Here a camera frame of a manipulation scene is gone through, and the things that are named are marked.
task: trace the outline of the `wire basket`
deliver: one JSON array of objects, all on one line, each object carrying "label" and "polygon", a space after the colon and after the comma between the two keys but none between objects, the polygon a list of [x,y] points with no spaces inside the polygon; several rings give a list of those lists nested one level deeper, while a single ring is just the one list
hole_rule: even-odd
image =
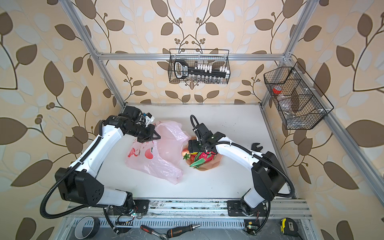
[{"label": "wire basket", "polygon": [[229,50],[222,49],[170,49],[169,82],[228,84],[228,55]]},{"label": "wire basket", "polygon": [[[280,67],[264,74],[264,82],[276,105],[285,128],[296,130],[314,128],[330,111],[333,105],[314,83],[308,86],[300,76],[302,67]],[[329,106],[324,106],[314,95],[324,96]]]}]

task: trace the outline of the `white table surface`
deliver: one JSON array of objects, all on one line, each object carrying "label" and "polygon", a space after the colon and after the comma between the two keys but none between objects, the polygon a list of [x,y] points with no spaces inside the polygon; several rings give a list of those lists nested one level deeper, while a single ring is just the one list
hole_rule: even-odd
[{"label": "white table surface", "polygon": [[[182,130],[193,136],[190,115],[196,116],[213,133],[222,132],[234,142],[251,148],[260,142],[275,153],[258,105],[134,105],[151,113],[156,121],[172,120],[182,124]],[[199,171],[180,160],[182,180],[174,185],[165,179],[130,169],[125,165],[129,137],[116,143],[106,157],[97,179],[106,187],[132,192],[143,198],[240,198],[253,187],[252,174],[237,162],[223,157],[218,167]]]}]

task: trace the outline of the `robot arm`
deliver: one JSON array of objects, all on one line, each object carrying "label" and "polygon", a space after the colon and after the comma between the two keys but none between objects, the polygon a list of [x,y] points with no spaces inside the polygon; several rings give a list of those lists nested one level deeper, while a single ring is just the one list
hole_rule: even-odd
[{"label": "robot arm", "polygon": [[[106,188],[96,180],[96,176],[105,157],[123,135],[128,134],[132,138],[137,137],[138,142],[160,139],[154,130],[155,126],[150,124],[153,120],[154,118],[149,113],[144,114],[138,108],[126,106],[122,114],[109,116],[106,121],[100,123],[99,135],[86,151],[69,168],[60,168],[56,172],[57,182],[48,191],[41,203],[41,215],[45,218],[57,218],[74,212],[77,208],[87,206],[119,206],[117,209],[120,214],[127,214],[134,209],[132,193]],[[274,196],[278,195],[277,193],[284,185],[285,179],[281,173],[279,174],[271,167],[277,166],[275,169],[283,171],[274,154],[271,152],[261,154],[258,152],[261,148],[245,149],[232,143],[228,137],[220,132],[212,134],[204,124],[197,123],[195,126],[192,123],[192,125],[198,140],[189,141],[190,152],[214,151],[230,157],[251,171],[255,188],[242,197],[244,213],[251,215],[258,204],[264,200],[271,201]],[[61,214],[48,214],[45,206],[57,187],[63,200],[83,205]]]},{"label": "robot arm", "polygon": [[[199,124],[195,116],[191,115],[191,123],[197,136],[196,140],[188,143],[189,152],[220,153],[244,166],[251,171],[254,188],[250,189],[241,199],[241,211],[246,215],[254,213],[257,205],[264,200],[272,201],[275,196],[293,197],[294,188],[292,182],[285,175],[279,161],[272,152],[262,154],[262,147],[246,149],[220,132],[213,134],[204,123]],[[278,192],[287,182],[291,188],[290,194],[279,194]]]}]

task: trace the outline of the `wallpaper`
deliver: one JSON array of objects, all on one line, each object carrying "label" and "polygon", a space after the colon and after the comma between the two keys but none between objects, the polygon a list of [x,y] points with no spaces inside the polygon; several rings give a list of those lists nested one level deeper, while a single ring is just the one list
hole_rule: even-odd
[{"label": "wallpaper", "polygon": [[304,0],[73,0],[104,53],[227,49],[283,53]]},{"label": "wallpaper", "polygon": [[233,61],[228,84],[170,83],[166,61],[111,60],[107,67],[128,103],[259,103],[266,91],[263,74],[275,63]]},{"label": "wallpaper", "polygon": [[[57,0],[1,0],[0,45],[1,238],[46,240],[61,220],[39,213],[56,170],[120,107]],[[47,211],[67,206],[56,190]]]},{"label": "wallpaper", "polygon": [[294,51],[334,113],[384,176],[384,2],[318,6]]},{"label": "wallpaper", "polygon": [[[384,3],[320,0],[293,59],[335,106],[334,112],[384,174]],[[288,131],[266,107],[292,180],[324,240],[382,239],[384,209],[324,121]]]}]

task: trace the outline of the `plastic bag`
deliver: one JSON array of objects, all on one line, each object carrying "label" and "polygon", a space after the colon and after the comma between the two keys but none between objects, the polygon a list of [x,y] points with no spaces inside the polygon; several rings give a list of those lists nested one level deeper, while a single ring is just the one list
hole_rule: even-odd
[{"label": "plastic bag", "polygon": [[178,122],[157,122],[155,126],[161,139],[144,143],[135,141],[127,153],[126,165],[177,184],[183,176],[179,168],[181,151],[190,137],[181,130]]}]

